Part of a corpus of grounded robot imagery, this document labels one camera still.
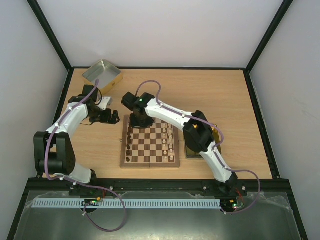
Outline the wooden chess board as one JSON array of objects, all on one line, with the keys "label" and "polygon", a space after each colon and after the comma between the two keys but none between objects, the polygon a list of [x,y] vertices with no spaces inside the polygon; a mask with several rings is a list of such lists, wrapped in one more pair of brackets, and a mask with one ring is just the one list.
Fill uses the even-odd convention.
[{"label": "wooden chess board", "polygon": [[178,168],[180,167],[179,130],[170,123],[154,119],[147,128],[130,127],[130,116],[123,120],[120,167]]}]

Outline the gold tin tray with pieces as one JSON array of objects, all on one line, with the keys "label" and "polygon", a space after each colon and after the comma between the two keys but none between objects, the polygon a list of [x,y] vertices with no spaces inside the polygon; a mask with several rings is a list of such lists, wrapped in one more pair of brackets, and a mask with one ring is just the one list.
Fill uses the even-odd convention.
[{"label": "gold tin tray with pieces", "polygon": [[209,144],[215,142],[217,148],[222,153],[220,143],[222,135],[216,124],[209,126],[206,123],[187,123],[183,128],[185,157],[187,159],[201,159],[200,152],[208,150]]}]

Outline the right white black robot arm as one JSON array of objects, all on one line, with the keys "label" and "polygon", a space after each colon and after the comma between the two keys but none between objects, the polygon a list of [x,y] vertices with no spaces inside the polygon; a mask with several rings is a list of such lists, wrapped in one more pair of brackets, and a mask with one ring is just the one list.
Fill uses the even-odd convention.
[{"label": "right white black robot arm", "polygon": [[180,110],[146,92],[141,96],[127,92],[121,104],[131,111],[133,128],[149,127],[154,119],[159,119],[182,131],[185,145],[199,153],[213,172],[218,191],[224,196],[235,191],[238,177],[224,161],[213,135],[213,125],[203,112]]}]

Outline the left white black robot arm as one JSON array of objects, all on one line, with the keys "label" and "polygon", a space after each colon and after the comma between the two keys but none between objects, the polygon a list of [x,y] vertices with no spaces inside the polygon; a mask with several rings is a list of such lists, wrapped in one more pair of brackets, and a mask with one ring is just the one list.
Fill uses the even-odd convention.
[{"label": "left white black robot arm", "polygon": [[66,110],[46,131],[33,137],[35,169],[47,179],[69,180],[73,184],[89,184],[95,172],[76,162],[71,138],[88,119],[94,123],[115,125],[120,122],[116,110],[108,108],[112,99],[102,95],[98,82],[86,84],[82,93],[69,99]]}]

